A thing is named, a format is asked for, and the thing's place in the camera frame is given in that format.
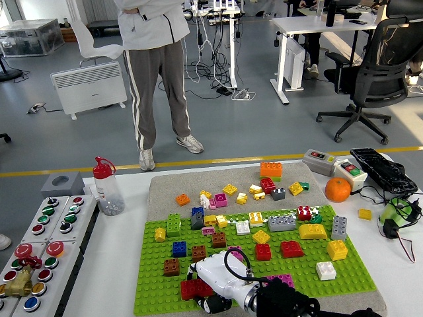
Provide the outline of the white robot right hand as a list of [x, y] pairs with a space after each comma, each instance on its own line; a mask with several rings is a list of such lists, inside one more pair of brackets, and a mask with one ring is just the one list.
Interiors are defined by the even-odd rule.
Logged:
[[235, 277], [225, 267], [225, 251], [214, 254], [188, 268], [187, 277], [194, 272], [208, 284], [218, 295], [225, 299], [233, 299], [237, 304], [252, 316], [256, 316], [256, 292], [259, 287], [257, 281], [244, 281]]

